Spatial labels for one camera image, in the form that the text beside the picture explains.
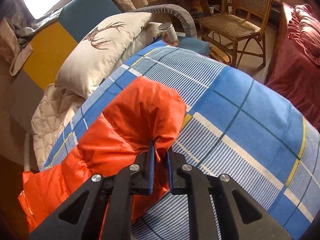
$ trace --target deer head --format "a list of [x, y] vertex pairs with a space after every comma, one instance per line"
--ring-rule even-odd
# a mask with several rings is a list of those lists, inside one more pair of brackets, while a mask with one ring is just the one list
[[104, 38], [95, 38], [95, 36], [99, 33], [99, 32], [102, 32], [102, 31], [105, 31], [107, 29], [111, 29], [111, 28], [116, 28], [118, 32], [119, 31], [119, 28], [120, 27], [125, 27], [126, 24], [123, 23], [123, 22], [116, 22], [116, 23], [110, 23], [108, 26], [98, 30], [98, 27], [96, 27], [95, 29], [93, 29], [90, 33], [88, 33], [85, 37], [84, 37], [84, 41], [85, 40], [88, 40], [91, 42], [91, 46], [94, 47], [95, 49], [108, 49], [108, 48], [102, 48], [103, 45], [105, 45], [107, 42], [109, 41], [106, 41], [104, 40]]

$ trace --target blue plaid bedsheet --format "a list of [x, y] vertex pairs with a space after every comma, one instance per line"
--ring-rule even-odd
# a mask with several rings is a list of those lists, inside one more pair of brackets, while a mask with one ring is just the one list
[[[247, 74], [162, 41], [131, 57], [86, 100], [44, 169], [60, 163], [140, 75], [176, 89], [187, 104], [173, 150], [204, 173], [230, 174], [298, 240], [320, 209], [319, 133], [288, 100]], [[189, 239], [187, 197], [167, 193], [132, 226], [134, 239]]]

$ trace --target gray armrest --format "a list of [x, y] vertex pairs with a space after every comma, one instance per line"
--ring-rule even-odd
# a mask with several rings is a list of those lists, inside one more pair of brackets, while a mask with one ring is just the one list
[[197, 37], [196, 26], [195, 22], [193, 21], [193, 18], [187, 10], [185, 10], [179, 5], [160, 4], [138, 8], [131, 12], [169, 13], [180, 20], [187, 37]]

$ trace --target orange puffer jacket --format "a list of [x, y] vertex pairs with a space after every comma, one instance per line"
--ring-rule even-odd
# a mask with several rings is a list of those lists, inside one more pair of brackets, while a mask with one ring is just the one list
[[186, 105], [178, 92], [144, 77], [136, 78], [102, 111], [58, 164], [36, 174], [23, 173], [19, 201], [29, 230], [93, 174], [111, 176], [134, 163], [136, 155], [155, 142], [155, 175], [151, 196], [134, 196], [132, 221], [143, 215], [168, 190], [165, 153], [182, 126]]

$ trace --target rattan chair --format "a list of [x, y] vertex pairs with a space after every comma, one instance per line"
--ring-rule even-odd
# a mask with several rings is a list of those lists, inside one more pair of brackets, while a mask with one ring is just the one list
[[[201, 38], [203, 41], [209, 41], [222, 51], [226, 52], [229, 57], [230, 66], [238, 68], [243, 54], [263, 58], [263, 67], [266, 65], [266, 40], [265, 30], [269, 19], [273, 0], [222, 0], [222, 13], [216, 16], [204, 17], [200, 19]], [[228, 14], [228, 6], [232, 7], [232, 15]], [[246, 20], [235, 16], [235, 9], [247, 11]], [[254, 14], [263, 20], [261, 28], [249, 22], [250, 15]], [[229, 49], [210, 38], [208, 35], [214, 32], [226, 37], [232, 41], [232, 49]], [[246, 40], [243, 50], [238, 50], [238, 42]], [[255, 39], [259, 44], [262, 54], [245, 51], [249, 41]], [[241, 53], [238, 63], [237, 54]]]

